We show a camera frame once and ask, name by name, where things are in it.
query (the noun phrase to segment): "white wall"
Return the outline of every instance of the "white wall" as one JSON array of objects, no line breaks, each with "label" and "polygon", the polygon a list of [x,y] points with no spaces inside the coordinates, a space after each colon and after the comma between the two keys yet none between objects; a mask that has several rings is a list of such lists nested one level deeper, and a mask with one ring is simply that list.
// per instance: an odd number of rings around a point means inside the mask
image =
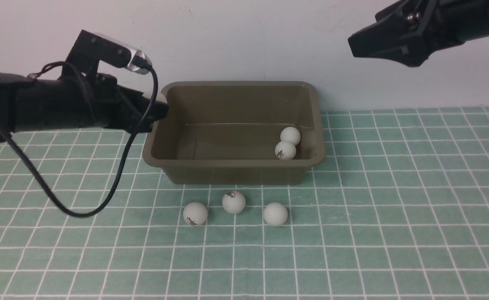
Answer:
[{"label": "white wall", "polygon": [[[160,85],[304,80],[326,110],[489,105],[489,38],[420,68],[352,57],[347,38],[395,0],[0,0],[0,71],[63,60],[81,29],[141,47]],[[149,76],[103,66],[151,91]]]}]

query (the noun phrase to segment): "screw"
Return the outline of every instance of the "screw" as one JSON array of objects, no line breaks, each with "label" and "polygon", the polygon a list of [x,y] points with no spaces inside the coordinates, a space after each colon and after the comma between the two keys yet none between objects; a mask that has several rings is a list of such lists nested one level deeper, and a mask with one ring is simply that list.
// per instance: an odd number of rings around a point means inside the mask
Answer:
[{"label": "screw", "polygon": [[417,21],[420,21],[420,19],[422,19],[422,15],[417,12],[417,13],[410,13],[409,15],[407,15],[406,17],[406,20],[411,23],[411,24],[414,24],[416,23]]}]

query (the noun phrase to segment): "cutting mat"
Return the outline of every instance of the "cutting mat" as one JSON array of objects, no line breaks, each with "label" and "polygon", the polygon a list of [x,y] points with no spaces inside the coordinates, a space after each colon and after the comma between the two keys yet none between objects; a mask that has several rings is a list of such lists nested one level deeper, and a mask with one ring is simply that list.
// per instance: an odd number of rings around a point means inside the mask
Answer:
[{"label": "cutting mat", "polygon": [[[96,217],[63,215],[0,144],[0,300],[489,300],[489,107],[324,112],[298,186],[175,185],[130,152]],[[107,194],[127,136],[18,133],[69,207]],[[221,198],[238,189],[239,215]],[[208,226],[182,208],[208,205]],[[269,227],[261,207],[290,209]]]}]

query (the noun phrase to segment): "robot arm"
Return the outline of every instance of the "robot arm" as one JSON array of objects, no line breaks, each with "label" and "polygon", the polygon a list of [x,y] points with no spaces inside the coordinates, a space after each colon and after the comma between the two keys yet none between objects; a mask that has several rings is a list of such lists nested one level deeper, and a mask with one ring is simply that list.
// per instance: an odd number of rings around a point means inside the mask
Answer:
[{"label": "robot arm", "polygon": [[354,57],[419,67],[435,51],[489,36],[489,0],[400,0],[349,38]]},{"label": "robot arm", "polygon": [[[10,132],[101,127],[134,133],[151,131],[153,122],[164,118],[168,105],[149,105],[143,93],[121,87],[116,78],[98,73],[99,61],[139,74],[149,73],[135,65],[135,59],[151,64],[148,57],[132,46],[84,30],[79,34],[62,66],[57,80],[38,80],[37,74],[24,77],[0,73],[0,126]],[[5,139],[0,135],[0,143]]]}]

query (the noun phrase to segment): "white ping pong ball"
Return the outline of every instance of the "white ping pong ball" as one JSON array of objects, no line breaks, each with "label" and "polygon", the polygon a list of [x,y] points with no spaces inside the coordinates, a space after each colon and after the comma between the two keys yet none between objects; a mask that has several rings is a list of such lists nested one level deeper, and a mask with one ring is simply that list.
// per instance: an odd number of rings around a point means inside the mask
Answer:
[{"label": "white ping pong ball", "polygon": [[276,145],[275,154],[279,160],[292,160],[296,156],[296,146],[291,142],[279,142]]},{"label": "white ping pong ball", "polygon": [[246,206],[246,198],[241,192],[230,190],[222,197],[222,207],[228,213],[240,213]]},{"label": "white ping pong ball", "polygon": [[263,209],[263,219],[270,226],[281,226],[287,221],[288,212],[281,203],[270,203]]},{"label": "white ping pong ball", "polygon": [[191,202],[183,209],[183,219],[191,226],[204,224],[208,219],[208,209],[199,202]]},{"label": "white ping pong ball", "polygon": [[285,142],[291,142],[296,146],[297,144],[300,143],[301,139],[300,131],[296,129],[295,127],[287,127],[283,129],[281,134],[279,135],[279,140],[285,141]]}]

